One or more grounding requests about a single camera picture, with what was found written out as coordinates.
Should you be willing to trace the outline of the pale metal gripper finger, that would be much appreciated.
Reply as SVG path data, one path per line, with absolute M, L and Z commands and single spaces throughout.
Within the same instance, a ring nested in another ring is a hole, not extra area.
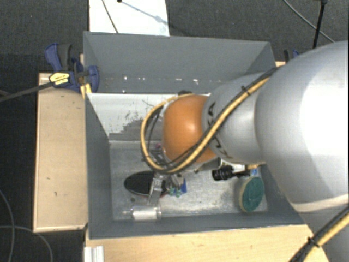
M 161 177 L 154 176 L 149 190 L 147 204 L 150 206 L 157 206 L 162 193 L 163 179 Z

